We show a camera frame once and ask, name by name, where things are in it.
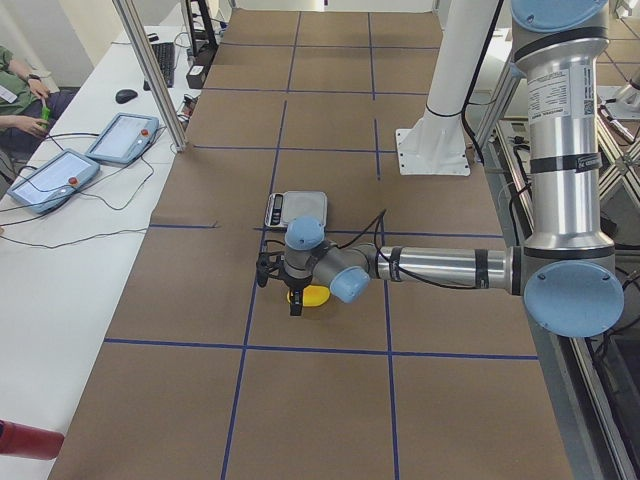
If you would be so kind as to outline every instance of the yellow object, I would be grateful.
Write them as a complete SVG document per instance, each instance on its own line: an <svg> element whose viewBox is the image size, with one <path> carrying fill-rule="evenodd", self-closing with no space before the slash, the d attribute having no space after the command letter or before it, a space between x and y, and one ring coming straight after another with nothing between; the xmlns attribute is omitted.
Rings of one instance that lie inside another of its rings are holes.
<svg viewBox="0 0 640 480"><path fill-rule="evenodd" d="M323 287L322 285L309 285L302 293L302 306L319 307L327 303L330 296L331 292L327 287ZM289 292L287 292L287 302L291 303Z"/></svg>

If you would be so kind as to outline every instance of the person's arm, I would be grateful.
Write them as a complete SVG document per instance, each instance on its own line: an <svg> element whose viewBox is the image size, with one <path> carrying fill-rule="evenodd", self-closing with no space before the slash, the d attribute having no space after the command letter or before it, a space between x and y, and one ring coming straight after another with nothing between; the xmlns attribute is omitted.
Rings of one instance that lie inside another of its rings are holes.
<svg viewBox="0 0 640 480"><path fill-rule="evenodd" d="M26 63L12 58L9 62L9 71L24 80L29 85L31 93L33 93L36 97L40 99L49 98L49 93L51 92L46 87L46 85L38 79L29 78L29 75L31 74L31 68L29 68Z"/></svg>
<svg viewBox="0 0 640 480"><path fill-rule="evenodd" d="M26 115L0 115L0 128L17 128L34 137L44 138L47 135L46 126L49 122L41 118Z"/></svg>

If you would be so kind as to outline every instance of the blue tablet device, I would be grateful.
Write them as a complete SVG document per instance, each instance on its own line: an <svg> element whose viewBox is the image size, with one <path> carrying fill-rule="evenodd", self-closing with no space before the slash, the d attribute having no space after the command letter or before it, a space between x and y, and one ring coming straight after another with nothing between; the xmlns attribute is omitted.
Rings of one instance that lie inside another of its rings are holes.
<svg viewBox="0 0 640 480"><path fill-rule="evenodd" d="M74 150L63 150L7 193L36 213L54 210L81 189L100 170L93 160Z"/></svg>
<svg viewBox="0 0 640 480"><path fill-rule="evenodd" d="M87 150L98 162L129 165L154 138L160 122L156 117L118 113Z"/></svg>

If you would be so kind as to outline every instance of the warning label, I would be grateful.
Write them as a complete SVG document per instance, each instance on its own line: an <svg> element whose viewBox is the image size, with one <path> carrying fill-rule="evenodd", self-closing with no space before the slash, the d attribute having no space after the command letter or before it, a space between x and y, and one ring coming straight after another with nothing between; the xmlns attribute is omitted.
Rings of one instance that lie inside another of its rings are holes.
<svg viewBox="0 0 640 480"><path fill-rule="evenodd" d="M529 123L546 118L595 115L593 71L589 65L572 65L528 82Z"/></svg>

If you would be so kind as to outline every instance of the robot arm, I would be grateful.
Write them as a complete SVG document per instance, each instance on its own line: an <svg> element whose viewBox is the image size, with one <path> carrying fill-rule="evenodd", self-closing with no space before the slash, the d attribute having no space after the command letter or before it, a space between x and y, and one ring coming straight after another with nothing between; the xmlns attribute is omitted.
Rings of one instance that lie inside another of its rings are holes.
<svg viewBox="0 0 640 480"><path fill-rule="evenodd" d="M534 225L523 247L339 249L317 221L300 218L289 226L282 257L269 266L278 278L298 291L315 277L347 302L370 278L502 288L523 295L529 315L544 328L569 337L597 335L618 321L624 298L613 273L613 242L600 230L595 121L595 64L608 43L607 2L512 0L512 10L514 60L529 87Z"/></svg>

